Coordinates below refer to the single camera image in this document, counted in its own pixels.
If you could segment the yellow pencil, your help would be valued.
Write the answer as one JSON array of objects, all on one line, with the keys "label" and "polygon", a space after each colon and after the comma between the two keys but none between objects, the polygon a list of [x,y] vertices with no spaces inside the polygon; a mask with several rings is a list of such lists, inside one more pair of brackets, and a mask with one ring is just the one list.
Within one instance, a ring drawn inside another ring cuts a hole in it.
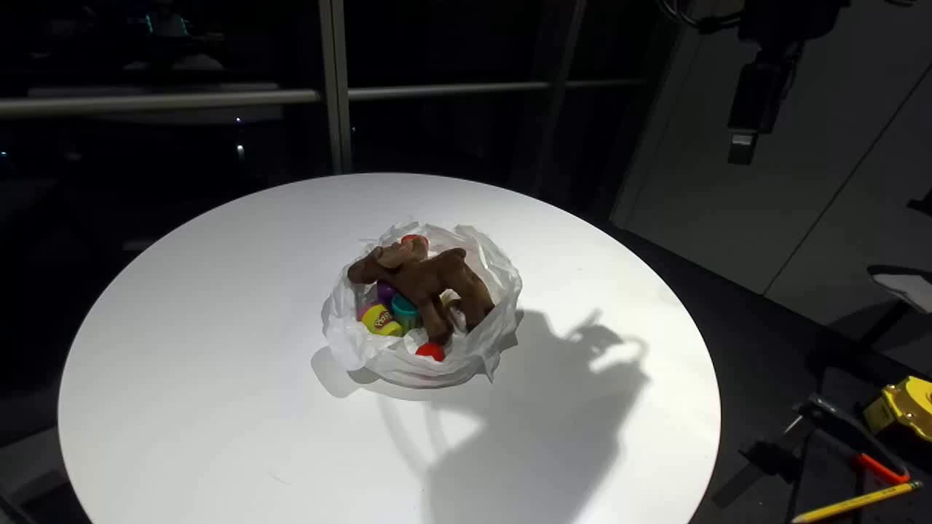
[{"label": "yellow pencil", "polygon": [[886,490],[854,496],[854,498],[845,498],[845,501],[833,501],[827,506],[816,506],[816,509],[805,509],[805,512],[795,516],[791,524],[821,524],[821,522],[829,522],[836,516],[859,512],[859,509],[868,509],[868,506],[910,496],[921,487],[923,487],[921,481],[910,481],[910,482],[893,482],[893,487],[886,487]]}]

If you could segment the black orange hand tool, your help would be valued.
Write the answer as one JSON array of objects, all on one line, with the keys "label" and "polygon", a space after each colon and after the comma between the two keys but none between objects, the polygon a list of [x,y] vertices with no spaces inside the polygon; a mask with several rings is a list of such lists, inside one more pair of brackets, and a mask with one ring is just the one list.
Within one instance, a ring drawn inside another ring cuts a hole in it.
[{"label": "black orange hand tool", "polygon": [[887,482],[904,482],[910,477],[909,465],[877,437],[870,437],[862,421],[856,421],[827,398],[808,397],[791,408],[791,421],[776,437],[776,448],[782,450],[776,474],[782,481],[801,477],[804,453],[811,437],[836,442],[840,450],[864,461],[868,472]]}]

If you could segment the purple lid play-doh tub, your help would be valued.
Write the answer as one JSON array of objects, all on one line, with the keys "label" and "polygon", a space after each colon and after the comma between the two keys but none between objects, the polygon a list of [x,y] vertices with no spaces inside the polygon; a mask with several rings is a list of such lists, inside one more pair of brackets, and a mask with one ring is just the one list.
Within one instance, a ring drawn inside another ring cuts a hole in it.
[{"label": "purple lid play-doh tub", "polygon": [[376,286],[376,295],[379,295],[379,302],[389,302],[395,292],[392,292],[392,286],[379,282],[379,286]]}]

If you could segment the metal window railing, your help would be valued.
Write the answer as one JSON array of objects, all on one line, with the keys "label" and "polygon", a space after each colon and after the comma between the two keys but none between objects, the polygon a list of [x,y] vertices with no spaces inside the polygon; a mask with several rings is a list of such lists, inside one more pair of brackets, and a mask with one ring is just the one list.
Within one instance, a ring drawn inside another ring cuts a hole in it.
[{"label": "metal window railing", "polygon": [[639,88],[639,79],[571,79],[558,73],[549,81],[471,81],[471,85],[401,85],[401,88],[348,88],[342,50],[342,4],[322,0],[322,88],[270,88],[270,91],[176,91],[176,94],[106,94],[106,97],[37,97],[3,100],[3,120],[54,120],[54,117],[101,117],[101,113],[160,113],[160,110],[232,110],[232,108],[284,108],[322,105],[331,162],[345,168],[351,162],[348,146],[348,105],[351,101],[392,101],[431,97],[485,97],[485,94],[545,94],[552,108],[548,121],[555,121],[555,101],[567,91],[586,88]]}]

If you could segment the yellow tool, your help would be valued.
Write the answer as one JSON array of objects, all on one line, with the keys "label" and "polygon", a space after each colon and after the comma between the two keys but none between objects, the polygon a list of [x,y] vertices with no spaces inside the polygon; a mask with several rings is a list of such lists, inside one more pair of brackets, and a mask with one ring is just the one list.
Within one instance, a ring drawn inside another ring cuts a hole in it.
[{"label": "yellow tool", "polygon": [[874,434],[903,426],[932,442],[932,381],[904,376],[896,385],[886,385],[878,397],[864,405],[862,416]]}]

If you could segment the brown plush moose toy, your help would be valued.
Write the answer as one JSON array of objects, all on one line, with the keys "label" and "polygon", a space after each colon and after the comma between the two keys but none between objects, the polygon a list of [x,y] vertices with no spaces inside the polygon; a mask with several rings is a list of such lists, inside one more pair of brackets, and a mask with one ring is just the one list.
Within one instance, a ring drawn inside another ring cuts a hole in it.
[{"label": "brown plush moose toy", "polygon": [[431,343],[446,343],[452,337],[452,321],[446,317],[438,299],[443,292],[453,292],[460,296],[465,328],[475,328],[494,309],[488,289],[465,264],[465,251],[449,247],[431,257],[428,239],[418,232],[370,251],[364,258],[348,264],[345,280],[388,282],[395,289],[408,302],[415,305]]}]

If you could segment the white plastic bag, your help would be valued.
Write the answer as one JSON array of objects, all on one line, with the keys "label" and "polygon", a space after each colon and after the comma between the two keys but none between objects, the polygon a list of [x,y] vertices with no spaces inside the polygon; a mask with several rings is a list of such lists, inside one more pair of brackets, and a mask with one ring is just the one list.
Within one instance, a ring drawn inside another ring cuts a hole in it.
[{"label": "white plastic bag", "polygon": [[[345,270],[351,263],[364,258],[370,251],[398,241],[401,236],[418,232],[428,239],[428,254],[437,257],[449,247],[465,251],[465,264],[482,280],[494,309],[475,327],[465,328],[465,315],[460,312],[460,296],[453,292],[443,292],[443,312],[452,321],[452,337],[446,346],[446,360],[418,359],[415,350],[428,341],[428,333],[418,327],[405,328],[401,337],[392,334],[370,334],[361,322],[361,315],[379,302],[379,282],[348,282]],[[519,327],[519,296],[520,296],[520,273],[514,263],[481,231],[457,225],[437,226],[424,222],[411,222],[389,226],[379,239],[366,241],[361,257],[351,258],[331,295],[319,309],[322,337],[334,354],[334,360],[345,372],[370,372],[372,379],[438,391],[468,381],[471,376],[494,376],[500,353]]]}]

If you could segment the teal lid play-doh tub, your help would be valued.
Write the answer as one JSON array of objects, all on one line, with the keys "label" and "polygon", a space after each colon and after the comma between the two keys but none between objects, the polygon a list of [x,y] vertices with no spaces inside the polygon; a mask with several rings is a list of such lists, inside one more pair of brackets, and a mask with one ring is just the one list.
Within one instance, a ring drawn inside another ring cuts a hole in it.
[{"label": "teal lid play-doh tub", "polygon": [[395,295],[389,299],[389,312],[405,328],[418,327],[418,309],[411,299],[405,299],[401,295]]}]

